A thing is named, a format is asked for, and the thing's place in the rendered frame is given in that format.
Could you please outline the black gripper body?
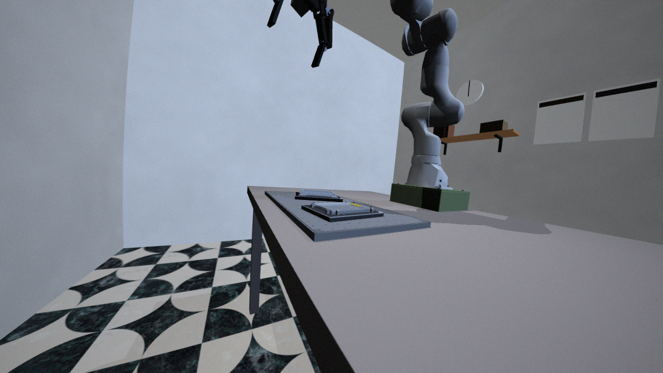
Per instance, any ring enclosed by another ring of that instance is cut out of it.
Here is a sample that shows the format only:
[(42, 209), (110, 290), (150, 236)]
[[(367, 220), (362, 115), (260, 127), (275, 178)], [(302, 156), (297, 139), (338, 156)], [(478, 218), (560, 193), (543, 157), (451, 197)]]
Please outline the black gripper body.
[[(320, 11), (318, 0), (304, 0), (305, 4), (309, 7), (312, 12)], [(324, 0), (324, 9), (327, 7), (327, 0)]]

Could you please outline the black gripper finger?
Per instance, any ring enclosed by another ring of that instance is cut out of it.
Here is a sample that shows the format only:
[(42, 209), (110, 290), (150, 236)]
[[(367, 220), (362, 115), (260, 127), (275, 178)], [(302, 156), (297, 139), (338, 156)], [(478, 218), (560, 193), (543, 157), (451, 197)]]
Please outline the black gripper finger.
[(273, 2), (275, 4), (274, 4), (274, 7), (273, 7), (271, 15), (270, 15), (270, 18), (268, 19), (268, 23), (267, 23), (267, 26), (269, 28), (272, 27), (276, 23), (277, 18), (279, 16), (280, 8), (282, 7), (282, 3), (284, 2), (284, 0), (273, 0)]
[[(313, 18), (316, 22), (319, 45), (313, 57), (312, 67), (318, 67), (321, 58), (327, 49), (333, 46), (333, 15), (334, 10), (326, 7), (324, 9), (324, 0), (318, 0), (320, 13), (313, 12)], [(324, 16), (325, 15), (325, 16)], [(324, 42), (323, 42), (324, 41)]]

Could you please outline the clear plastic lid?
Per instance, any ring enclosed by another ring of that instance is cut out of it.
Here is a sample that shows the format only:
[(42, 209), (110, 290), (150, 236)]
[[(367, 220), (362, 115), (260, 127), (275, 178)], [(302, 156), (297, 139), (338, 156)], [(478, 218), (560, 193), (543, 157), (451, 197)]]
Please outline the clear plastic lid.
[(313, 207), (319, 210), (325, 211), (329, 209), (329, 214), (336, 214), (336, 210), (340, 211), (340, 214), (351, 214), (358, 212), (370, 212), (371, 207), (357, 205), (352, 202), (347, 203), (313, 203)]

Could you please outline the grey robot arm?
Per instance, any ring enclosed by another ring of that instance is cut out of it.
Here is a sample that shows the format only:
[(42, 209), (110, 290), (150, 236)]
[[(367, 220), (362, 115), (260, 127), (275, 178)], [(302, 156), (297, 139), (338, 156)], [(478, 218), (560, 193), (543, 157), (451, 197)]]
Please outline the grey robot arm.
[(401, 42), (406, 55), (415, 56), (427, 50), (422, 65), (421, 91), (434, 98), (432, 102), (409, 105), (402, 112), (401, 121), (414, 138), (412, 165), (405, 185), (452, 190), (440, 167), (440, 137), (427, 130), (428, 127), (458, 124), (464, 116), (464, 105), (451, 94), (448, 84), (446, 46), (455, 35), (458, 18), (453, 9), (447, 8), (427, 19), (433, 10), (433, 0), (390, 0), (390, 3), (392, 11), (409, 23)]

